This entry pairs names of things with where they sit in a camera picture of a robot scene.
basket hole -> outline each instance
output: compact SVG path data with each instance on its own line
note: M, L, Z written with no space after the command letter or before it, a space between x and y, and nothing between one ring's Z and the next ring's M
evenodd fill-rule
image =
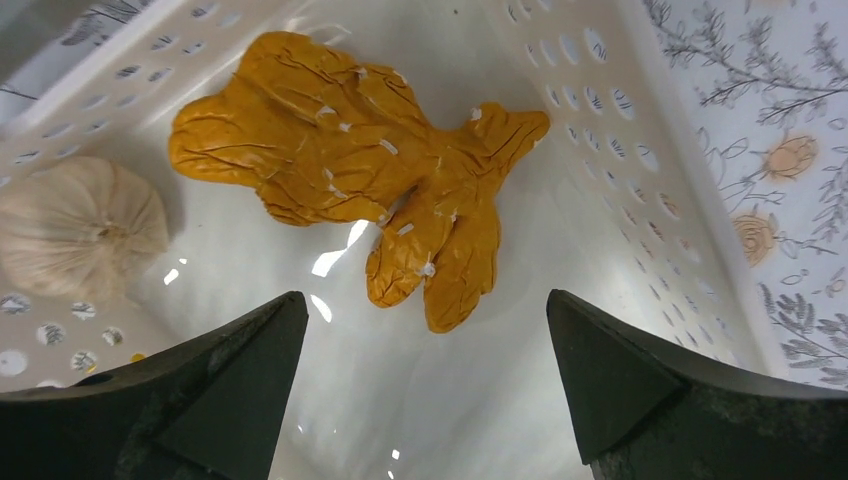
M685 238L678 238L677 245L680 247L680 250L689 257L695 263L701 262L701 254L698 253L698 250L692 245L692 242L686 240Z
M224 15L224 18L222 18L221 21L218 22L218 27L219 28L232 27L239 20L241 20L241 13L239 13L239 12L228 13L228 14Z
M38 339L38 343L47 347L62 343L67 335L68 332L65 327L58 323L45 323L35 331L35 338Z
M89 350L80 350L71 357L71 369L91 373L97 369L97 355Z
M689 337L689 341L692 342L692 345L695 345L695 348L700 347L700 345L698 345L698 341L695 340L695 337L693 337L692 334L689 333L689 330L686 330L686 336Z
M689 309L691 309L696 314L700 313L698 309L698 304L695 303L695 300L692 300L692 297L690 297L689 295L683 295L683 298L685 298L686 303L689 304Z
M542 49L542 55L545 56L545 60L548 61L548 64L552 67L556 67L556 53L554 53L553 48L551 48L551 44L549 44L547 40L539 40L539 48Z
M654 257L654 252L650 248L648 248L648 244L642 241L639 241L639 244L642 245L642 249L645 250L645 254L647 254L651 260L656 258Z
M568 85L562 87L562 93L565 94L565 99L568 100L568 105L574 110L580 110L580 103L577 101L577 93Z
M88 128L85 129L85 133L98 132L106 128L106 125L109 125L109 120L106 120L105 118L103 120L98 120L89 125Z
M714 302L718 302L718 295L716 295L715 289L713 289L712 285L704 281L702 278L695 278L695 283L698 284L698 288L704 292L704 295L706 295L707 298Z
M141 65L130 65L115 72L115 80L123 80L135 76L141 70Z
M671 285L669 285L668 282L666 282L665 279L662 276L657 275L657 280L660 281L660 285L663 286L663 290L665 290L666 292L671 291Z
M680 267L678 267L677 264L674 263L670 258L666 258L665 261L666 261L666 263L668 263L668 268L672 272L674 272L675 275L677 275L677 276L683 275L683 272L680 270Z
M615 108L618 110L618 113L621 114L625 120L633 120L636 116L636 112L633 110L633 102L630 101L630 97L628 97L626 93L618 88L613 88L612 101L615 104Z
M56 138L56 137L59 137L61 135L68 133L68 130L70 130L71 127L73 127L73 125L70 124L70 123L63 123L62 125L57 125L57 126L51 128L50 130L44 132L44 134L41 135L41 138Z
M118 100L118 103L116 103L115 105L118 108L129 107L130 105L134 104L136 100L138 100L138 95L127 95L126 97Z
M584 94L586 95L586 101L589 102L589 107L592 111L598 115L603 113L604 105L601 103L601 97L598 96L598 92L596 92L592 87L586 87Z
M533 12L533 8L527 3L527 0L518 0L518 5L524 16L530 20L530 14Z
M24 163L29 163L29 162L32 162L33 160L37 159L39 156L41 156L40 151L30 150L29 152L22 153L22 154L18 155L17 157L15 157L12 160L12 163L14 165L21 165L21 164L24 164Z
M559 97L557 96L556 91L551 88L550 85L545 86L545 88L548 90L548 96L551 98L551 101L557 108L559 108L561 104L559 103Z
M150 83L159 82L159 81L167 78L168 75L170 75L171 72L173 72L173 71L174 71L174 69L169 68L169 67L163 68L162 70L157 70L157 71L151 73L149 77L147 77L147 81L150 82Z
M612 188L613 190L618 190L618 184L615 182L615 175L613 175L612 172L610 172L609 170L605 170L604 176L606 177L607 183L609 184L610 188Z
M589 49L592 57L600 63L606 63L607 46L598 32L592 28L586 28L583 30L583 36L586 39L586 47Z
M680 209L677 208L677 205L671 200L671 198L665 193L658 193L657 199L660 202L660 207L662 207L662 211L666 213L669 217L674 220L680 220Z
M515 16L515 7L513 7L509 2L504 2L504 6L506 7L506 15L512 20L512 23L518 23L518 17Z
M660 171L660 161L657 159L653 150L641 143L637 143L636 152L639 154L639 160L642 161L642 165L644 165L645 168L652 172Z
M562 48L562 53L565 55L565 58L571 62L572 65L580 63L580 53L577 50L577 46L568 35L563 33L559 36L559 46Z
M86 321L97 315L97 309L88 302L74 302L71 304L71 315L82 321Z
M154 52L167 50L174 46L179 40L180 37L177 35L162 35L161 37L156 38L153 43L150 45L150 50Z
M103 341L106 342L106 344L110 347L114 347L116 345L124 343L125 338L124 332L117 327L107 328L100 336L103 338Z
M82 110L91 110L93 108L99 107L100 105L103 105L108 99L109 95L95 95L86 100L80 108Z
M186 54L186 55L194 55L197 52L203 50L203 47L205 47L205 46L206 46L206 42L201 40L197 43L194 43L194 44L189 45L188 47L184 48L183 53Z
M730 333L730 329L721 317L716 317L716 323L718 324L718 328L721 330L722 335L724 335L728 340L733 340L733 334Z
M660 230L656 223L649 221L648 230L651 231L651 234L653 234L655 239L660 242L665 242L665 235L663 235L662 230Z
M566 124L565 130L568 132L569 138L571 138L571 142L575 145L580 144L580 136L577 134L577 130L574 129L571 125Z
M620 160L624 160L627 157L627 153L624 151L624 146L621 142L618 141L617 138L612 135L607 135L607 146L610 148L610 151L618 157Z
M628 222L630 222L632 225L636 225L636 217L634 217L633 214L630 213L630 210L625 207L621 207L621 212L624 213L624 218L626 218Z
M530 45L529 43L524 45L524 50L527 52L527 58L530 59L530 63L532 63L534 67L539 68L539 62L536 61L536 56L533 54L533 45Z
M80 149L79 145L69 145L69 146L59 150L58 152L56 152L56 158L68 157L68 156L76 153L76 151L79 150L79 149Z
M640 188L636 182L630 180L627 182L627 186L630 193L633 195L633 198L635 198L637 202L645 203L645 192L642 191L642 188Z
M698 328L701 330L701 336L704 337L704 340L706 340L710 345L715 345L715 340L713 340L713 336L710 335L710 332L708 332L703 325L698 325Z
M595 138L595 134L588 128L583 129L583 138L586 139L586 143L589 144L589 147L591 147L592 150L596 152L601 150L601 144L598 143L598 139Z
M672 303L672 304L671 304L671 308L673 308L673 309L674 309L674 313L677 315L677 318L679 318L679 319L680 319L681 321L683 321L683 322L685 322L685 321L686 321L686 317L685 317L685 316L683 316L683 312L682 312L682 311L680 311L680 307L678 307L677 305L675 305L675 304L673 304L673 303Z
M0 352L0 377L17 377L24 373L29 364L27 356L20 350Z
M592 180L597 180L598 175L595 173L595 166L592 164L592 162L590 162L588 158L584 158L583 165L586 167L586 173L589 175L589 178L591 178Z
M32 301L26 295L9 293L0 298L0 311L6 315L21 315L32 308Z
M218 2L206 2L202 3L193 9L191 9L191 16L195 20L205 20L209 18L215 11L218 10Z

garlic bulb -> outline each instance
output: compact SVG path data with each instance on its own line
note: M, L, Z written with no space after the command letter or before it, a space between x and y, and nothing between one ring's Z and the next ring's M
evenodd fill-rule
M109 160L76 157L0 195L0 264L17 287L108 301L168 247L162 200Z

white plastic basket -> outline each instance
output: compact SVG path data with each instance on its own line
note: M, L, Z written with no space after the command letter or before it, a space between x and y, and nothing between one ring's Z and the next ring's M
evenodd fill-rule
M550 114L547 139L498 197L495 291L456 331L426 331L420 294L389 310L368 302L376 227L289 227L249 189L171 170L178 109L220 88L246 46L274 29L393 66L438 126L459 125L483 101ZM312 323L275 475L589 478L547 335L552 288L704 355L785 376L673 91L637 0L159 0L0 131L0 177L72 154L120 161L158 188L172 247L132 292L140 307L82 321L71 305L30 298L28 311L0 313L0 359L11 365L0 391L73 384L93 371L91 358L97 371L116 367L301 290ZM14 293L1 278L0 288ZM40 343L48 323L62 341ZM101 338L110 327L117 345ZM80 352L92 355L73 369Z

orange flower print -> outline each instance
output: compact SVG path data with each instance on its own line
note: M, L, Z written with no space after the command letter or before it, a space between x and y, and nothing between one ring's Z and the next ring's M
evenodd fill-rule
M774 150L765 152L761 169L763 178L794 180L810 168L818 154L818 141L809 135L785 140Z
M756 266L774 248L774 231L769 221L755 215L742 215L733 219L733 228L745 249L750 266Z

floral wallpaper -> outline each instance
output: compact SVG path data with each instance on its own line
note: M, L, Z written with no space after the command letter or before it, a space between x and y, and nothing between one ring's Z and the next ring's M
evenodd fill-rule
M0 124L19 115L95 48L153 0L92 0L91 7L56 41L0 85Z
M848 388L848 2L643 2L793 380Z

